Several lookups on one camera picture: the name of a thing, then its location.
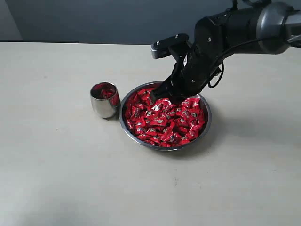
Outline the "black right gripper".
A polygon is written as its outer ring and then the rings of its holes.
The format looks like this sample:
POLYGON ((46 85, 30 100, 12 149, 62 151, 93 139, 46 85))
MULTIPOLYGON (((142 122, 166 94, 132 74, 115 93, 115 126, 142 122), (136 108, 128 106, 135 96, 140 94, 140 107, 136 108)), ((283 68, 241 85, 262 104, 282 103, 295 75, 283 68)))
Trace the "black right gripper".
POLYGON ((169 98, 180 104, 190 96, 200 93, 205 86, 215 88, 223 76, 223 61, 215 62, 208 54, 193 44, 185 57, 180 57, 172 74, 151 93, 152 101, 169 98))

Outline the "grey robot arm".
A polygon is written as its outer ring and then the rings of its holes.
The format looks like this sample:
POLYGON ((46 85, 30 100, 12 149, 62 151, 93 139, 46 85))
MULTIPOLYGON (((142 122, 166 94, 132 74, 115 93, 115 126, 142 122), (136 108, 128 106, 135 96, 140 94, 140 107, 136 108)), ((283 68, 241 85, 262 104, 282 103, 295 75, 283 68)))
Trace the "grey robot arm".
POLYGON ((284 2, 246 1, 247 8, 231 8, 200 19, 194 42, 180 33, 152 44, 154 59, 172 56, 171 75, 150 94, 152 101, 178 101, 194 96, 204 87, 214 88, 214 77, 222 78, 224 59, 234 54, 278 55, 301 46, 301 13, 284 2))

